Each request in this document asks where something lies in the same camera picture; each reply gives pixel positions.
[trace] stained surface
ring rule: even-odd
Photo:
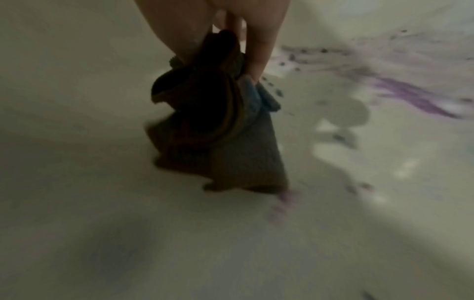
[[[131,1],[3,1],[0,299],[474,299],[473,16],[293,1],[275,199],[154,168],[171,53]]]

